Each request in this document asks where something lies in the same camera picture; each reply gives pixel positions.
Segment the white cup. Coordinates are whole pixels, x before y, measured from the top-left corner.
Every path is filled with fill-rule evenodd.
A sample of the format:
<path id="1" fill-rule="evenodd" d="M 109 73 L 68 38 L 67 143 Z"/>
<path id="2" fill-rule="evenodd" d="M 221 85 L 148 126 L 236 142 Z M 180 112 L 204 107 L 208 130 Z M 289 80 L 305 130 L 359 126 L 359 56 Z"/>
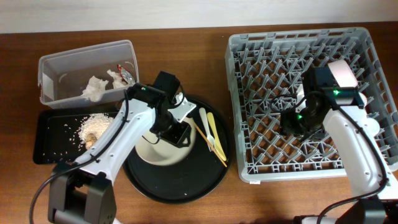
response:
<path id="1" fill-rule="evenodd" d="M 360 109 L 364 109 L 365 108 L 365 106 L 367 105 L 367 103 L 368 103 L 368 100 L 367 100 L 367 98 L 366 98 L 366 96 L 363 94 L 363 93 L 358 93 L 358 97 L 357 97 L 357 103 L 358 103 L 358 107 L 360 108 Z"/>

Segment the pile of white rice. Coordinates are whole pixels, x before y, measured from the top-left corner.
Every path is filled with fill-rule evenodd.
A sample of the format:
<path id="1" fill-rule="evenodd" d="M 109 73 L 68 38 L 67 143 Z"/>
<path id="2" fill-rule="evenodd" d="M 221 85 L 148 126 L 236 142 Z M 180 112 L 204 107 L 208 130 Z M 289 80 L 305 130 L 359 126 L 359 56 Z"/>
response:
<path id="1" fill-rule="evenodd" d="M 81 142 L 86 143 L 90 134 L 99 139 L 113 120 L 114 118 L 106 113 L 95 113 L 84 117 L 77 131 Z"/>

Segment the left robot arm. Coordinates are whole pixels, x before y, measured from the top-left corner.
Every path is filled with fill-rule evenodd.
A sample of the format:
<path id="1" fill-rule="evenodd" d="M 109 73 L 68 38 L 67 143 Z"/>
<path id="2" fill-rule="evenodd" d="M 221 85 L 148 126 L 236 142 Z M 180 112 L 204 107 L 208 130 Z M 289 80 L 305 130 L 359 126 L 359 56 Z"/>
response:
<path id="1" fill-rule="evenodd" d="M 122 164 L 145 133 L 176 148 L 192 144 L 191 127 L 184 120 L 190 109 L 176 99 L 180 81 L 160 72 L 152 85 L 136 83 L 109 128 L 91 149 L 72 164 L 55 166 L 51 178 L 48 220 L 51 223 L 114 223 L 114 180 Z"/>

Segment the large cream bowl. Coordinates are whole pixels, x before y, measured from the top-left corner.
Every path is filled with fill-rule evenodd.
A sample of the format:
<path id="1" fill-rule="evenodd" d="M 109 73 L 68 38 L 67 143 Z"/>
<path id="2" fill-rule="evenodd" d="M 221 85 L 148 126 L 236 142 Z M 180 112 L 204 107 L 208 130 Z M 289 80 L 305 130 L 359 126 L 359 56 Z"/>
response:
<path id="1" fill-rule="evenodd" d="M 154 144 L 158 137 L 148 131 L 135 145 L 138 156 L 147 163 L 156 166 L 171 166 L 186 158 L 193 149 L 197 131 L 193 124 L 193 118 L 186 117 L 184 121 L 191 127 L 190 141 L 186 139 L 183 142 L 184 144 L 189 143 L 188 146 L 178 148 L 162 139 L 157 144 Z"/>

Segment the white napkin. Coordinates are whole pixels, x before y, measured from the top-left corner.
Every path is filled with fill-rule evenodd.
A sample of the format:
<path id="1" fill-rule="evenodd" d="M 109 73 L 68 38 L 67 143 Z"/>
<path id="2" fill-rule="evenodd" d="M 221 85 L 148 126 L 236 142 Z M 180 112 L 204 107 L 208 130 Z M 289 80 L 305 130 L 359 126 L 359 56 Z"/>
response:
<path id="1" fill-rule="evenodd" d="M 102 80 L 92 76 L 89 79 L 86 88 L 83 90 L 82 96 L 92 102 L 98 102 L 102 98 L 103 93 L 106 91 L 107 84 L 107 80 Z"/>

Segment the wooden chopstick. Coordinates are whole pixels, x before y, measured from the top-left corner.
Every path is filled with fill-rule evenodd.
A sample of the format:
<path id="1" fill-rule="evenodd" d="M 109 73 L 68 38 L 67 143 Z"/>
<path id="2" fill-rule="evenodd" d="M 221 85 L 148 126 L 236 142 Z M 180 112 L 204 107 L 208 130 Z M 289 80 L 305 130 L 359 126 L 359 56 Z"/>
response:
<path id="1" fill-rule="evenodd" d="M 207 143 L 207 145 L 210 147 L 210 149 L 212 150 L 212 152 L 216 155 L 216 157 L 219 159 L 219 161 L 224 165 L 224 167 L 228 167 L 227 164 L 225 163 L 224 160 L 222 160 L 222 158 L 218 155 L 217 151 L 215 150 L 215 148 L 212 146 L 211 142 L 209 142 L 209 140 L 207 140 L 206 136 L 203 134 L 203 132 L 201 131 L 201 129 L 196 125 L 196 123 L 194 122 L 194 127 L 195 129 L 198 131 L 198 133 L 200 134 L 200 136 L 205 140 L 205 142 Z"/>

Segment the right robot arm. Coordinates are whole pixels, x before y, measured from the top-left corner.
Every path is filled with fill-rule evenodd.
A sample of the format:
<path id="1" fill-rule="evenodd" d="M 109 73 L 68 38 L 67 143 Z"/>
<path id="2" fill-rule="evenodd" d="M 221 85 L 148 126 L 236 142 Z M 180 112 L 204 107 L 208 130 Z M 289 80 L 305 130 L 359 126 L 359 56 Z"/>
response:
<path id="1" fill-rule="evenodd" d="M 303 96 L 280 112 L 281 133 L 306 140 L 325 130 L 334 142 L 353 197 L 335 202 L 319 215 L 294 223 L 397 223 L 397 179 L 375 140 L 379 123 L 365 110 L 364 96 L 350 68 L 332 65 L 302 74 Z"/>

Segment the brown food piece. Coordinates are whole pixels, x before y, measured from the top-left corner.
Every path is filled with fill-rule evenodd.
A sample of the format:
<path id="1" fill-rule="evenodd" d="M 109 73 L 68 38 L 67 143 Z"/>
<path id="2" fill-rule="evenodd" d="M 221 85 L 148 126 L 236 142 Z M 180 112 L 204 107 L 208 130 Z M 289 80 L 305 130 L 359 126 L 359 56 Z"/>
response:
<path id="1" fill-rule="evenodd" d="M 94 145 L 94 143 L 96 141 L 97 141 L 96 136 L 93 133 L 89 133 L 86 136 L 86 139 L 85 139 L 85 147 L 86 147 L 86 149 L 89 150 Z"/>

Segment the red silver snack wrapper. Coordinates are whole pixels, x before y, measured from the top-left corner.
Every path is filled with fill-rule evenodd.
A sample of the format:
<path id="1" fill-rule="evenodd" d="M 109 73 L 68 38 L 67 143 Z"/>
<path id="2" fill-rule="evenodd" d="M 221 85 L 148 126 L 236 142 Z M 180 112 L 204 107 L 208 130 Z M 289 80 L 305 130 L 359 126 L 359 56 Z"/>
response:
<path id="1" fill-rule="evenodd" d="M 122 78 L 122 82 L 124 84 L 134 85 L 136 83 L 136 80 L 133 77 L 133 75 L 127 69 L 125 69 L 122 65 L 117 64 L 117 68 L 119 70 L 119 74 L 120 74 L 120 76 Z"/>

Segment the white plastic fork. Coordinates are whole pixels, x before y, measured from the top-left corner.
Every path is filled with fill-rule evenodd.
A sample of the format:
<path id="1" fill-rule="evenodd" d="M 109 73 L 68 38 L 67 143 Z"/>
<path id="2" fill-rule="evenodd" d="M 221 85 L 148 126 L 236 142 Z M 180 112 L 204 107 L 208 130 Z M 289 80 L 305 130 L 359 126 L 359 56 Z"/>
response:
<path id="1" fill-rule="evenodd" d="M 209 127 L 208 118 L 207 118 L 207 115 L 206 115 L 206 110 L 204 108 L 200 108 L 199 109 L 199 114 L 200 114 L 201 121 L 203 123 L 203 127 L 204 127 L 205 132 L 206 132 L 206 138 L 207 138 L 207 140 L 209 140 L 209 142 L 211 142 L 212 146 L 214 147 L 215 146 L 215 140 L 214 140 L 214 137 L 210 133 L 210 127 Z"/>

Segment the light blue cup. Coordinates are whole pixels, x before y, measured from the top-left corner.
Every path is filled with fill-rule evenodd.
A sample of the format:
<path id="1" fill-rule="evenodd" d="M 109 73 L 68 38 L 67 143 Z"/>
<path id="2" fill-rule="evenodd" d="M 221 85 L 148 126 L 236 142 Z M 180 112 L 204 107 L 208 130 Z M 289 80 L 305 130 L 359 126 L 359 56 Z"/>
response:
<path id="1" fill-rule="evenodd" d="M 366 132 L 370 136 L 375 136 L 380 131 L 379 123 L 373 118 L 365 118 L 363 120 L 363 126 L 364 126 L 364 129 L 366 130 Z"/>

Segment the small pink bowl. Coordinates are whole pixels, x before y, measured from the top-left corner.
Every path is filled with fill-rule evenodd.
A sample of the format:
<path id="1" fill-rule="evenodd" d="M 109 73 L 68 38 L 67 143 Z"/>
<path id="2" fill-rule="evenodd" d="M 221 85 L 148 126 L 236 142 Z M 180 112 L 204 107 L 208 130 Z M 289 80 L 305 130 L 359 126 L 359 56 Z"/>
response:
<path id="1" fill-rule="evenodd" d="M 358 81 L 345 60 L 337 60 L 328 64 L 333 77 L 339 87 L 356 88 Z"/>

